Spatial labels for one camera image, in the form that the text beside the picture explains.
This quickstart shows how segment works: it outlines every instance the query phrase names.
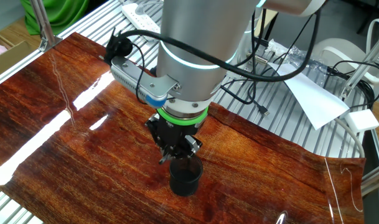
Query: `black connector plug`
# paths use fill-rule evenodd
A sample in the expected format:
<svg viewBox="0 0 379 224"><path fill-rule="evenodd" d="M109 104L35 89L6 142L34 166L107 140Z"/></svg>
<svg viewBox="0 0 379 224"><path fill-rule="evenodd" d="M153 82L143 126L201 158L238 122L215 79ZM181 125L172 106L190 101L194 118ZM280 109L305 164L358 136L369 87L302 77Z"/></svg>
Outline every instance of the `black connector plug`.
<svg viewBox="0 0 379 224"><path fill-rule="evenodd" d="M121 32L117 37L113 34L115 30L113 29L112 36L110 37L109 43L106 46L106 54L104 56L104 62L112 66L112 59L115 56L128 56L133 51L133 43L127 37L121 37Z"/></svg>

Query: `black cable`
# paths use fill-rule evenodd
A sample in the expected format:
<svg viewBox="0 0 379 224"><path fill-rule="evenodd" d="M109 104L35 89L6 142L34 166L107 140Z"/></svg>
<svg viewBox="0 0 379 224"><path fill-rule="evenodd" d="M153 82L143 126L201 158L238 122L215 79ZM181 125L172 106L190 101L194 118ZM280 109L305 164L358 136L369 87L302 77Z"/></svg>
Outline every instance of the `black cable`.
<svg viewBox="0 0 379 224"><path fill-rule="evenodd" d="M264 20L265 20L265 16L264 16L265 14L266 14L266 11L263 11L263 19ZM255 28L255 16L256 16L256 12L254 12L253 16L251 17L251 30L254 30L254 28ZM254 34L253 34L253 35L251 35L251 48L252 49L257 49L260 46L261 39L260 38L258 39L258 41L257 41L257 47L255 47L254 42L255 42L255 37L254 37ZM253 59L253 74L255 74L256 73L256 54L253 51L251 53L251 55L252 55L251 58ZM236 94L234 94L234 92L232 92L228 88L226 88L224 85L221 86L221 89L224 90L229 95L231 95L232 97L234 97L234 99L236 99L239 102L243 103L244 105L250 105L256 99L256 89L255 88L254 88L254 91L253 91L253 95L250 96L250 101L243 100L242 98L240 98L239 96L237 96Z"/></svg>
<svg viewBox="0 0 379 224"><path fill-rule="evenodd" d="M294 44L296 44L297 40L300 38L302 32L303 32L304 29L307 27L309 21L311 21L312 16L313 16L313 15L310 15L310 16L309 16L307 22L303 25L302 29L300 30L300 33L299 33L299 34L297 35L297 37L294 39L294 41L293 41L293 43L290 45L288 51L287 51L286 53L282 54L281 56L279 56L279 57L277 58L277 59L279 59L279 58L283 57L281 63L279 64L278 68L276 69L276 72L278 72L279 69L281 68L282 63L284 62L284 60L286 59L286 57L289 55L290 50L294 47Z"/></svg>
<svg viewBox="0 0 379 224"><path fill-rule="evenodd" d="M379 69L379 66L374 65L374 64L372 64L372 63L366 63L366 62L354 62L354 61L351 61L351 60L343 60L343 61L337 62L337 63L333 66L333 70L335 70L336 67L337 67L338 65L340 65L341 63L356 63L356 64L359 64L359 65L368 65L368 66L371 66L371 67L374 67L374 68ZM376 97L375 99L373 99L372 101L369 101L368 103L364 103L364 104L361 104L361 105L351 106L350 109L354 109L354 108L357 108L357 107L360 107L360 106L372 106L372 105L373 105L378 99L379 99L379 94L378 94L377 97Z"/></svg>
<svg viewBox="0 0 379 224"><path fill-rule="evenodd" d="M142 75L144 75L144 71L145 71L145 57L144 57L144 54L141 50L141 48L134 44L134 43L131 43L133 46L135 46L138 50L139 50L139 53L141 53L141 58L142 58L142 69L141 69L141 74L139 75L139 78L138 78L138 82L137 82L137 86L135 88L135 95L137 96L137 100L142 103L142 104L146 104L145 102L143 102L141 99L139 99L139 96L138 96L138 89L139 89L139 83L141 82L141 79L142 79Z"/></svg>
<svg viewBox="0 0 379 224"><path fill-rule="evenodd" d="M312 38L311 38L311 41L310 41L310 44L309 44L309 48L308 48L308 51L307 51L307 55L303 61L303 63L301 64L301 66L294 72L290 73L290 74L287 74L287 75L283 75L283 76L280 76L280 77L264 77L262 75L254 75L250 72L247 72L243 69L240 69L240 68L237 68L233 65L230 65L218 58L215 58L199 49L196 49L192 46L189 46L181 41L178 41L178 40L175 40L173 38L170 38L170 37L165 37L165 36L162 36L158 33L155 33L155 32L151 32L151 31L148 31L148 30L131 30L131 31L127 31L121 35L118 36L118 41L117 43L119 42L119 40L124 40L124 39L127 39L127 37L130 37L132 35L144 35L144 36L147 36L147 37L152 37L152 38L155 38L155 39L158 39L158 40L161 40L165 43L168 43L168 44L171 44L173 46L176 46L188 53L191 53L191 54L194 54L208 62L211 62L215 65L218 65L219 67L221 68L224 68L225 70L228 70L228 71L231 71L233 73L236 73L236 74L239 74L243 77L246 77L246 78L249 78L249 79L252 79L252 80L256 80L256 81L259 81L259 82L281 82L281 81L285 81L285 80L288 80L290 78L293 78L295 77L296 75L300 74L306 67L307 67L307 64L308 64L308 61L309 59L311 58L311 53L312 53L312 50L314 49L314 45L315 45L315 42L316 42L316 37L317 37L317 33L318 33L318 28L319 28L319 21L321 19L321 10L318 10L316 12L316 20L315 20L315 26L314 26L314 31L312 33Z"/></svg>
<svg viewBox="0 0 379 224"><path fill-rule="evenodd" d="M309 21L311 20L313 15L311 15L307 22L303 25L300 33L297 35L296 39L294 40L294 42L291 44L290 48L288 49L288 51L284 54L282 54L281 56L279 56L277 59L274 60L274 63L276 61L278 61L279 59L281 59L282 57L284 57L281 61L281 63L279 64L279 67L277 70L279 70L280 66L282 65L282 63L284 62L285 58L287 57L288 53L290 52L290 50L294 47L294 44L297 42L297 40L300 38L301 34L304 32L304 29L306 28L306 26L308 25ZM251 42L252 42L252 46L251 48L252 49L257 49L258 47L254 47L254 35L252 35L251 37ZM253 57L253 73L255 74L255 54L256 52L252 52L252 57ZM269 69L266 69L263 73L261 73L262 75L264 75L266 72L268 72L269 70L271 70L272 68L269 68ZM256 98L256 81L254 80L254 83L252 83L250 86L249 86L249 89L248 89L248 97L251 99L251 101L245 101L243 99L241 99L239 96L237 96L236 94L234 94L232 91L230 91L228 88L225 87L225 85L227 85L228 83L224 84L223 86L221 86L221 89L223 89L225 92L227 92L229 95L231 95L232 97L234 97L234 99L238 100L239 102L245 104L245 105L250 105L252 103L256 104L257 107L259 108L260 112L262 112L263 114L265 115L268 115L269 112L268 112L268 109L266 109L264 106L261 106L259 103L256 102L255 98Z"/></svg>
<svg viewBox="0 0 379 224"><path fill-rule="evenodd" d="M262 38L263 38L263 32L264 32L264 26L265 26L265 20L266 20L266 9L263 9L263 15L261 16L261 27L260 27L260 34L258 36L258 40L257 40L257 45L256 47L251 47L251 49L253 50L251 52L251 55L249 55L249 57L247 57L246 59L244 59L244 61L240 62L240 63L237 63L236 65L234 65L235 67L239 67L240 65L244 65L245 63L247 63L248 61L250 61L250 59L252 59L256 53L257 53L257 50L258 48L260 47L260 44L261 44L261 41L262 41ZM254 27L253 27L253 24L251 25L251 41L253 42L253 37L254 37Z"/></svg>

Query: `white power strip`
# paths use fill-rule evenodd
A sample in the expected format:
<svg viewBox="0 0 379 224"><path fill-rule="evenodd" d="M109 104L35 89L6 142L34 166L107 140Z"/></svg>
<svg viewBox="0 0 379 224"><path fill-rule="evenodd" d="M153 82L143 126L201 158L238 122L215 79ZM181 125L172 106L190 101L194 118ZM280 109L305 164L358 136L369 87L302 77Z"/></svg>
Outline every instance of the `white power strip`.
<svg viewBox="0 0 379 224"><path fill-rule="evenodd" d="M123 14L137 29L148 30L160 34L160 27L146 13L138 15L135 13L138 5L136 3L121 6ZM148 41L154 41L152 37L144 36Z"/></svg>

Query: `metal pole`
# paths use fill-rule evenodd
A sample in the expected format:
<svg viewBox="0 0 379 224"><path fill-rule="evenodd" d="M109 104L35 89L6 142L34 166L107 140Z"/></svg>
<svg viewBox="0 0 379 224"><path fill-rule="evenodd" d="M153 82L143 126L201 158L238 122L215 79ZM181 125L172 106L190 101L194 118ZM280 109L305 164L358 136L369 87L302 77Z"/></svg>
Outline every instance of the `metal pole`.
<svg viewBox="0 0 379 224"><path fill-rule="evenodd" d="M373 63L376 62L379 58L379 40L374 46L373 49L366 55L363 62L366 63ZM356 69L355 73L347 80L344 86L344 90L341 93L341 97L346 99L350 92L357 86L358 82L361 80L361 78L366 74L366 72L369 70L369 65L359 65Z"/></svg>
<svg viewBox="0 0 379 224"><path fill-rule="evenodd" d="M53 46L57 45L62 39L54 36L47 12L45 11L42 0L30 0L35 18L40 27L41 44L39 50L45 52Z"/></svg>
<svg viewBox="0 0 379 224"><path fill-rule="evenodd" d="M379 167L372 170L362 178L361 191L362 196L379 188Z"/></svg>

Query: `black cylindrical cup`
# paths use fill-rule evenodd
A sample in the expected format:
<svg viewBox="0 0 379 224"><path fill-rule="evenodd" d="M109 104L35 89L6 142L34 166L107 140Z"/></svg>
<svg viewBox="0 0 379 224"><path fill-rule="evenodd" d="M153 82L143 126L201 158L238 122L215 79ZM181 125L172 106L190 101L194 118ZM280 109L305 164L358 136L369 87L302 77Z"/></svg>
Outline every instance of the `black cylindrical cup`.
<svg viewBox="0 0 379 224"><path fill-rule="evenodd" d="M174 159L170 163L170 188L179 196L193 195L199 186L203 173L202 161L194 156L191 159Z"/></svg>

